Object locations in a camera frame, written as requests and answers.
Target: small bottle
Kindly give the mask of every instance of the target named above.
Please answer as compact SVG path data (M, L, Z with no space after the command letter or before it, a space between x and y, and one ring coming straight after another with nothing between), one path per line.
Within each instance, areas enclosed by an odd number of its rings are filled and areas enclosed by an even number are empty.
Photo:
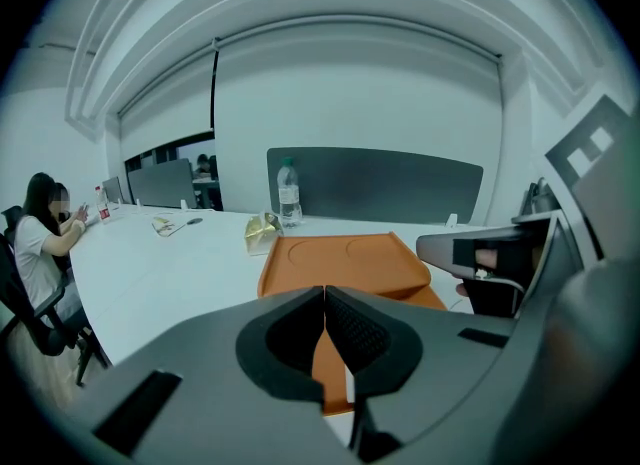
M297 227L302 223L298 174L293 168L293 158L285 157L278 172L278 198L280 199L280 222L283 227Z
M107 223L111 219L107 205L107 194L100 186L96 186L96 209L102 223Z

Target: long dark hair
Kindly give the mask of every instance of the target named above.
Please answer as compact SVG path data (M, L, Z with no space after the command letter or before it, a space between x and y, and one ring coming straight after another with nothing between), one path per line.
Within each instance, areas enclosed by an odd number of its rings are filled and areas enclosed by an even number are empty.
M27 199L22 206L24 216L34 216L52 234L60 235L58 222L49 210L49 204L55 200L56 183L46 173L37 173L29 181Z

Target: gray desk divider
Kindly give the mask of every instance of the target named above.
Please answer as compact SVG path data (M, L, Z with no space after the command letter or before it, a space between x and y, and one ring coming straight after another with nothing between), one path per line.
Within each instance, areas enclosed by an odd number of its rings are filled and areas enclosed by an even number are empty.
M197 208L188 159L168 161L129 172L129 186L133 203L140 199L143 205L179 208L180 201L185 200L190 209Z
M300 204L309 216L397 223L468 223L483 168L441 157L390 150L285 147L267 151L271 208L278 212L277 175L293 157Z
M111 177L111 179L104 181L102 187L107 192L107 200L109 200L109 202L116 203L118 199L120 199L122 203L125 202L118 177Z

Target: chair armrest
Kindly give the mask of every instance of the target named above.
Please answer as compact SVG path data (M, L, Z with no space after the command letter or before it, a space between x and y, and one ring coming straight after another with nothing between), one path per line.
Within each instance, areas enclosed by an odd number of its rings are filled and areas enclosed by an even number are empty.
M44 300L40 305L36 307L33 315L40 319L42 316L48 315L47 313L54 310L56 303L58 303L64 296L64 286L59 285L55 292Z

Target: black slot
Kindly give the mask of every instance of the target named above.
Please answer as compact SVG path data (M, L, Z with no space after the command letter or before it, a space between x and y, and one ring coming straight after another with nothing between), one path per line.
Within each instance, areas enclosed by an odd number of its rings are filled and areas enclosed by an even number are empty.
M154 371L94 432L115 450L129 456L182 379Z
M458 336L473 342L493 346L494 348L504 348L509 342L509 337L505 335L476 330L475 328L465 328Z

